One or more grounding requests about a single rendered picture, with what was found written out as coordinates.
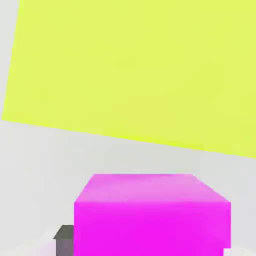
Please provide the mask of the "small magenta cube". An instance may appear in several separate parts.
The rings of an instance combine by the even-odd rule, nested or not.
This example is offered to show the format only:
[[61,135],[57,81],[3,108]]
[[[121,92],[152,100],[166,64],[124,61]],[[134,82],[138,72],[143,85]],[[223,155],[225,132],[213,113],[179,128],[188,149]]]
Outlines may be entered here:
[[74,204],[74,256],[224,256],[232,205],[192,174],[95,174]]

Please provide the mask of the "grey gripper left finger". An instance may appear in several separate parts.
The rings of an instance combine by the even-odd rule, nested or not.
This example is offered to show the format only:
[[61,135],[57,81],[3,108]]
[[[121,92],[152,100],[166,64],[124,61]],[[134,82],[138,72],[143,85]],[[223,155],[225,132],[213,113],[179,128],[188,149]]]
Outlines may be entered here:
[[29,256],[74,256],[74,225],[48,230]]

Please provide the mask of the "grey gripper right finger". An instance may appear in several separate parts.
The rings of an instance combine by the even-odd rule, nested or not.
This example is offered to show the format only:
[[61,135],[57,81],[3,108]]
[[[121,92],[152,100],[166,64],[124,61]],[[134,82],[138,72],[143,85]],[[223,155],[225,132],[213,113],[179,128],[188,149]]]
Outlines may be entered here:
[[237,244],[233,244],[231,248],[224,249],[224,256],[256,256],[256,252],[241,247]]

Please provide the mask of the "large yellow box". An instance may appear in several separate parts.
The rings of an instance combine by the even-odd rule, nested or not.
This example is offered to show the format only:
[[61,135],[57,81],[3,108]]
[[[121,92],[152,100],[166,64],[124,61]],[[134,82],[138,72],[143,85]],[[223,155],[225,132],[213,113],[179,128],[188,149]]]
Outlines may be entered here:
[[20,0],[2,118],[256,158],[256,0]]

